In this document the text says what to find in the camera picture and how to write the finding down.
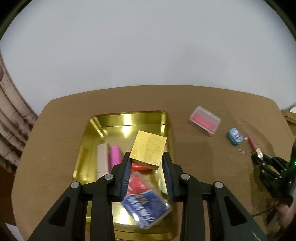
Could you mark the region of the gold pink lipstick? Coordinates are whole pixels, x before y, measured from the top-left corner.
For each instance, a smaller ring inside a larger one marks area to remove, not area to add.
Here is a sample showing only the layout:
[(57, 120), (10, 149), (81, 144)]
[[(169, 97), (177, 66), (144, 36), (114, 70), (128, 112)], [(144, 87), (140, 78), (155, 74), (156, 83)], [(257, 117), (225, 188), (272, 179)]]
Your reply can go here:
[(248, 135), (245, 139), (247, 140), (247, 142), (250, 146), (252, 156), (255, 156), (255, 157), (259, 158), (260, 160), (263, 160), (263, 153), (262, 153), (262, 150), (259, 147), (256, 139), (251, 135)]

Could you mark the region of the clear box with red cloth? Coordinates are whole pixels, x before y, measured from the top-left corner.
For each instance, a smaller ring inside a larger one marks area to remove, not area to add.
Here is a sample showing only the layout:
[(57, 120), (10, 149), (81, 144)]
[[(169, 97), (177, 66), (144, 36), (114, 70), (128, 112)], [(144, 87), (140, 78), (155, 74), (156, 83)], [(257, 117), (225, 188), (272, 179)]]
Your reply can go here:
[(190, 115), (189, 120), (195, 125), (207, 131), (210, 135), (215, 134), (221, 123), (221, 118), (214, 115), (210, 111), (198, 106)]

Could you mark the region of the champagne gold metal bar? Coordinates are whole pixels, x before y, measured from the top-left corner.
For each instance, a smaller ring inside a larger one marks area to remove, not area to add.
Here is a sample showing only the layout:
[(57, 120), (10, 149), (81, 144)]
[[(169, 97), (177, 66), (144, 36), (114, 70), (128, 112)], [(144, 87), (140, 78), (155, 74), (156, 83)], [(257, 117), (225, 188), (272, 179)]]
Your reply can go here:
[(96, 172), (108, 173), (109, 172), (109, 146), (107, 143), (99, 144), (96, 147)]

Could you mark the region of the beige patterned curtain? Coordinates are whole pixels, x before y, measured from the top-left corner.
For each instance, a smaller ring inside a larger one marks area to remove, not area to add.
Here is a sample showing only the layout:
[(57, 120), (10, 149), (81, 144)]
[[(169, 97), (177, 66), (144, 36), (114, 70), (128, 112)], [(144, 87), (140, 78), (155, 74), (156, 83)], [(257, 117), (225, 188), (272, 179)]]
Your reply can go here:
[(1, 167), (7, 172), (15, 173), (37, 119), (1, 58)]

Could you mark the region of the yellow wooden cube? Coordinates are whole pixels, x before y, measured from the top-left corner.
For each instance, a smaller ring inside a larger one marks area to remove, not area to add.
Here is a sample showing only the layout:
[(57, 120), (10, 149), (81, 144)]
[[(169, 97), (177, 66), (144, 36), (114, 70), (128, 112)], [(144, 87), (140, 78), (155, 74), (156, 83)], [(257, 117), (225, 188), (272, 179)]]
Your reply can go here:
[(129, 157), (136, 165), (158, 170), (166, 142), (164, 136), (138, 131)]

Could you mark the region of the blue red clear card box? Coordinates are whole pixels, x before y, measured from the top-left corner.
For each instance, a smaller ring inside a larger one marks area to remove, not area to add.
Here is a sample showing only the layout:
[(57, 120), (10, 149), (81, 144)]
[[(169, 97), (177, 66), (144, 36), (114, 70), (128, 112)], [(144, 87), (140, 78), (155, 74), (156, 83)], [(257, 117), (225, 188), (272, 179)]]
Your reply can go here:
[(139, 172), (132, 173), (121, 205), (144, 230), (159, 223), (172, 210), (171, 204), (163, 198), (161, 192), (144, 180)]

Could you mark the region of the blue bear keychain tin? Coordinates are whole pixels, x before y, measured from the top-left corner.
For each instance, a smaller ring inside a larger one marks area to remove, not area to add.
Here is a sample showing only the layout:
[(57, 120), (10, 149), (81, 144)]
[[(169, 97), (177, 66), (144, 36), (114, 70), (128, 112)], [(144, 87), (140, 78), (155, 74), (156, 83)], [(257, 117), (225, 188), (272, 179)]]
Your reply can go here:
[(241, 135), (241, 133), (239, 132), (238, 129), (236, 128), (231, 128), (228, 132), (227, 132), (227, 139), (229, 140), (229, 142), (236, 147), (236, 149), (240, 152), (240, 154), (244, 154), (243, 149), (240, 148), (240, 144), (243, 141), (243, 136)]

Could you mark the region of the magenta rectangular block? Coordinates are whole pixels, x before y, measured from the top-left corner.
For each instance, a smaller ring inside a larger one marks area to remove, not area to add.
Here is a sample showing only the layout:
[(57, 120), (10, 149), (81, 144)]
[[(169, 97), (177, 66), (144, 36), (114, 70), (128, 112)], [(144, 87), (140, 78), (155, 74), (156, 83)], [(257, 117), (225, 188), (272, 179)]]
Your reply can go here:
[(115, 145), (112, 145), (109, 147), (109, 153), (108, 153), (108, 168), (109, 168), (109, 171), (112, 170), (112, 168), (115, 166), (115, 165), (118, 165), (122, 162), (122, 159), (123, 159), (123, 153), (120, 149), (119, 146), (115, 146)]

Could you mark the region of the red toffee tin box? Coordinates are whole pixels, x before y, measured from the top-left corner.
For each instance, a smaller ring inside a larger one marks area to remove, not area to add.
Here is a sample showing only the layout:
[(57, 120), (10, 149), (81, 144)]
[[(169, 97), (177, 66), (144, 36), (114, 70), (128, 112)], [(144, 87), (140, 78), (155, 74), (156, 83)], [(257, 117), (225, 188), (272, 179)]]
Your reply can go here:
[[(119, 146), (123, 153), (132, 149), (138, 131), (167, 138), (165, 151), (174, 155), (168, 114), (164, 111), (103, 114), (87, 123), (76, 160), (73, 179), (82, 184), (96, 181), (97, 145)], [(178, 232), (178, 207), (147, 230), (141, 229), (120, 203), (112, 203), (115, 237), (118, 240), (173, 240)]]

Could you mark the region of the red rounded plastic case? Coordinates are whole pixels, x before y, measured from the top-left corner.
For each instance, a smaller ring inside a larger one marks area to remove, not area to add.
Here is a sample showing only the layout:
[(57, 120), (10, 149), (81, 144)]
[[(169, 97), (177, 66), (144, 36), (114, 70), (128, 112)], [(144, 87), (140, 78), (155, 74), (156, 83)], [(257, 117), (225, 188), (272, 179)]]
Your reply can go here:
[(140, 166), (138, 164), (133, 163), (132, 164), (132, 172), (151, 172), (152, 169), (149, 169), (144, 166)]

